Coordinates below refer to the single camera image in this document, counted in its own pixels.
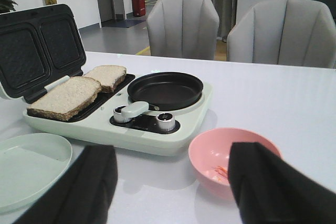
yellow floor line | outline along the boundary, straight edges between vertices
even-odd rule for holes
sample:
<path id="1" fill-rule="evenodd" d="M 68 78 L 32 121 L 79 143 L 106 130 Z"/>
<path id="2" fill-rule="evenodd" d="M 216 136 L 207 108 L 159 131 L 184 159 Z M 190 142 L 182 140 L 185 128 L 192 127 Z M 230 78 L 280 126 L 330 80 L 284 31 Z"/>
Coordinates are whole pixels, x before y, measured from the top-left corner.
<path id="1" fill-rule="evenodd" d="M 137 52 L 135 55 L 141 55 L 143 52 L 147 51 L 149 47 L 146 47 L 145 49 L 142 49 L 140 52 Z"/>

bread slice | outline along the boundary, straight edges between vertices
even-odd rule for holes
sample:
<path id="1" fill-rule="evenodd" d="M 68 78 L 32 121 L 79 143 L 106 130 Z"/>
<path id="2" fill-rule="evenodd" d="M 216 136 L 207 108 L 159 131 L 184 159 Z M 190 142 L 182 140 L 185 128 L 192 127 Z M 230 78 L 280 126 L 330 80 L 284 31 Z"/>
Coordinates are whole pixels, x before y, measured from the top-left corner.
<path id="1" fill-rule="evenodd" d="M 100 82 L 88 77 L 71 77 L 27 108 L 28 115 L 68 121 L 86 108 L 101 90 Z"/>
<path id="2" fill-rule="evenodd" d="M 116 65 L 101 65 L 89 71 L 85 77 L 91 77 L 101 83 L 101 92 L 113 93 L 117 85 L 125 80 L 126 68 Z"/>

sandwich maker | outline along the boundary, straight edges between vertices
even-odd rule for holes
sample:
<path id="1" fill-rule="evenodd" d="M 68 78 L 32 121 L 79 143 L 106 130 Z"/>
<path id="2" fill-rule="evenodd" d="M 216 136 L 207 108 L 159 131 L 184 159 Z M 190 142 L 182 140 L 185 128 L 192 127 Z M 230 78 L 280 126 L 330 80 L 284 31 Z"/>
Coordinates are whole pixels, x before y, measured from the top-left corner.
<path id="1" fill-rule="evenodd" d="M 3 98 L 23 98 L 30 104 L 70 77 L 83 75 L 85 51 L 73 13 L 65 4 L 1 14 L 0 47 Z M 181 87 L 192 93 L 183 101 L 179 100 Z M 164 102 L 148 98 L 152 92 L 158 99 L 164 97 Z M 68 122 L 36 117 L 26 110 L 23 117 L 44 132 L 173 156 L 185 151 L 198 133 L 212 93 L 210 84 L 187 73 L 128 73 L 114 93 L 99 93 L 94 103 Z M 176 97 L 177 103 L 170 101 Z"/>

red trash bin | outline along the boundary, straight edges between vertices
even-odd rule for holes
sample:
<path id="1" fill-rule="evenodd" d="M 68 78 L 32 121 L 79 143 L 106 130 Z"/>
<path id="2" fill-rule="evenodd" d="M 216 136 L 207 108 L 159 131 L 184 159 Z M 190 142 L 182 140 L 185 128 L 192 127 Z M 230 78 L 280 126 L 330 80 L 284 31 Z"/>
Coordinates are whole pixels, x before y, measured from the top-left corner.
<path id="1" fill-rule="evenodd" d="M 134 17 L 146 15 L 145 0 L 132 0 L 132 7 Z"/>

gray chair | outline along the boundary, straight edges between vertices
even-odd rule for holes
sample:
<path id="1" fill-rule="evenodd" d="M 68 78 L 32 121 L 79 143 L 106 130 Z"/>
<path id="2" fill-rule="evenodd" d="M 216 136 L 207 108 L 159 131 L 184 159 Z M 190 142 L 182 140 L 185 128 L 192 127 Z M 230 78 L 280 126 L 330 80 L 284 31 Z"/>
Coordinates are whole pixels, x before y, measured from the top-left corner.
<path id="1" fill-rule="evenodd" d="M 335 22 L 327 5 L 321 2 L 260 2 L 230 31 L 227 59 L 335 68 Z"/>
<path id="2" fill-rule="evenodd" d="M 213 60 L 218 27 L 211 0 L 157 0 L 147 18 L 151 55 Z"/>

